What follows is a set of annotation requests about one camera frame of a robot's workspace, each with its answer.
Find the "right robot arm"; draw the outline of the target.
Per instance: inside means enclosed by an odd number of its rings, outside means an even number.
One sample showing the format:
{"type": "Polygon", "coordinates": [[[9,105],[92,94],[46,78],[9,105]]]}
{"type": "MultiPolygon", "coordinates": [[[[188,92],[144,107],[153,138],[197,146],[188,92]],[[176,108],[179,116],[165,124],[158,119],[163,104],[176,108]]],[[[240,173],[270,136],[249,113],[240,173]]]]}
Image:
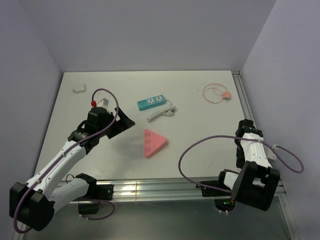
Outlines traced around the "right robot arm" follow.
{"type": "Polygon", "coordinates": [[[263,133],[254,127],[252,120],[241,120],[235,136],[236,167],[240,172],[221,171],[216,189],[222,195],[231,192],[233,202],[267,211],[275,195],[280,172],[269,163],[262,143],[263,133]]]}

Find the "pink triangular power strip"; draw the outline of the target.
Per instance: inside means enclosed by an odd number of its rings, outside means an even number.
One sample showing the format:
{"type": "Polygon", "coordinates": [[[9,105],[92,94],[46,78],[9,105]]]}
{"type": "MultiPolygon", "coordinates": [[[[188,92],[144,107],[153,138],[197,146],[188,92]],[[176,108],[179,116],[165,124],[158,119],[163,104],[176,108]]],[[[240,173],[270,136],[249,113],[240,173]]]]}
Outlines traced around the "pink triangular power strip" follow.
{"type": "Polygon", "coordinates": [[[145,158],[152,157],[168,144],[165,137],[149,129],[145,129],[143,132],[143,143],[145,158]]]}

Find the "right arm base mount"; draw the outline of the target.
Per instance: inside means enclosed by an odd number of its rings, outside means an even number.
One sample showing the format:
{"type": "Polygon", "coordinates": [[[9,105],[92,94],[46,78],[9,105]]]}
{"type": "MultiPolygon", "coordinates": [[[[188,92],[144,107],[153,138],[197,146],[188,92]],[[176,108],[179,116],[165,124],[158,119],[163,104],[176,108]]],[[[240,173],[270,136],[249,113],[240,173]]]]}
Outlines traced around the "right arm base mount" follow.
{"type": "Polygon", "coordinates": [[[231,190],[220,184],[218,180],[201,181],[201,185],[196,185],[196,188],[201,189],[202,197],[213,198],[215,210],[218,214],[226,216],[238,211],[236,202],[231,201],[231,190]]]}

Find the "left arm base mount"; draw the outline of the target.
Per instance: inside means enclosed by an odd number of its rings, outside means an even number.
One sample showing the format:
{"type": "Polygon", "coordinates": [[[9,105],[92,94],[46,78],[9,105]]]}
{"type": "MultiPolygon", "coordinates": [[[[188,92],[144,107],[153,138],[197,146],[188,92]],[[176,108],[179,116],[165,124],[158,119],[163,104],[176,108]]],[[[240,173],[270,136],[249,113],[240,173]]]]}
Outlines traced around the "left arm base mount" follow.
{"type": "Polygon", "coordinates": [[[114,185],[113,184],[98,184],[90,195],[77,198],[78,213],[91,220],[100,220],[110,217],[116,210],[116,206],[111,200],[113,199],[114,185]],[[108,215],[102,217],[92,217],[96,215],[103,207],[110,206],[108,215]]]}

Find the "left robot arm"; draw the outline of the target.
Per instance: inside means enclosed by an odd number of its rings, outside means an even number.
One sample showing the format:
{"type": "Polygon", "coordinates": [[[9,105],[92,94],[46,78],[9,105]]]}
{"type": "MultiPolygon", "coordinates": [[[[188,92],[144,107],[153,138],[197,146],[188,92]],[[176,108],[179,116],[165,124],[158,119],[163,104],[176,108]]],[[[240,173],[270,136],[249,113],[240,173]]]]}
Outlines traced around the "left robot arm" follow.
{"type": "Polygon", "coordinates": [[[54,214],[73,200],[93,200],[98,193],[97,180],[80,173],[64,186],[57,188],[61,179],[99,144],[100,138],[109,139],[133,127],[135,122],[117,107],[115,113],[104,107],[92,107],[87,119],[71,132],[59,153],[26,183],[16,182],[9,191],[9,216],[16,232],[21,222],[30,229],[43,230],[54,214]]]}

